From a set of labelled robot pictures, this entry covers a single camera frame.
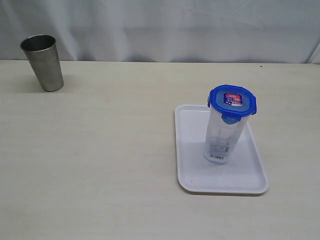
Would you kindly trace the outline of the stainless steel cup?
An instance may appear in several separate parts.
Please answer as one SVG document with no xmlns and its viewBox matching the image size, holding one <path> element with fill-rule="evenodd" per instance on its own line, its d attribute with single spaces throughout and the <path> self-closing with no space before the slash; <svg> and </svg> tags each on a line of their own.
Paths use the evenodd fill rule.
<svg viewBox="0 0 320 240">
<path fill-rule="evenodd" d="M 44 91 L 55 92 L 64 86 L 56 39 L 53 36 L 30 36 L 20 43 L 20 48 Z"/>
</svg>

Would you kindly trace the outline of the white curtain backdrop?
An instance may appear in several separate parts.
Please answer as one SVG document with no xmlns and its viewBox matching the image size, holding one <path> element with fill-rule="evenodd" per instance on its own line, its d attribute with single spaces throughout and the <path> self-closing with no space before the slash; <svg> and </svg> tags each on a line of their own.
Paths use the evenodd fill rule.
<svg viewBox="0 0 320 240">
<path fill-rule="evenodd" d="M 312 63 L 317 0 L 3 0 L 0 57 L 46 34 L 67 61 Z"/>
</svg>

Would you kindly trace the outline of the blue plastic lid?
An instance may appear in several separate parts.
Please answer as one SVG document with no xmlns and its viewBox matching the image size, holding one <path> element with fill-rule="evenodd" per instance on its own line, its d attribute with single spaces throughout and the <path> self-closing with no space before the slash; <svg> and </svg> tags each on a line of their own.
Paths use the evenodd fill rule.
<svg viewBox="0 0 320 240">
<path fill-rule="evenodd" d="M 207 106 L 219 112 L 227 125 L 236 124 L 257 112 L 256 97 L 249 90 L 228 84 L 210 91 Z"/>
</svg>

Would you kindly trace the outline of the clear plastic tall container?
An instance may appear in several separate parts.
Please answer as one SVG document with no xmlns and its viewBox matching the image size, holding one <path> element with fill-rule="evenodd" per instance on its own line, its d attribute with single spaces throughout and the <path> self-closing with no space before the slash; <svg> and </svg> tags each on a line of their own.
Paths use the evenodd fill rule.
<svg viewBox="0 0 320 240">
<path fill-rule="evenodd" d="M 203 147 L 204 157 L 214 164 L 227 163 L 248 119 L 248 116 L 237 119 L 211 107 Z"/>
</svg>

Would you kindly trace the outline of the white rectangular tray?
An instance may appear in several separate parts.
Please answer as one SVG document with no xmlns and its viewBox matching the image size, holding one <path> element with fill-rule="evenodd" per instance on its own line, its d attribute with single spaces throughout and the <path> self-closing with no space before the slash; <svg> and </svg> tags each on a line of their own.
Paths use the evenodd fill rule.
<svg viewBox="0 0 320 240">
<path fill-rule="evenodd" d="M 177 179 L 195 194 L 262 195 L 270 183 L 251 126 L 246 124 L 225 164 L 203 155 L 210 110 L 206 105 L 182 104 L 174 111 Z"/>
</svg>

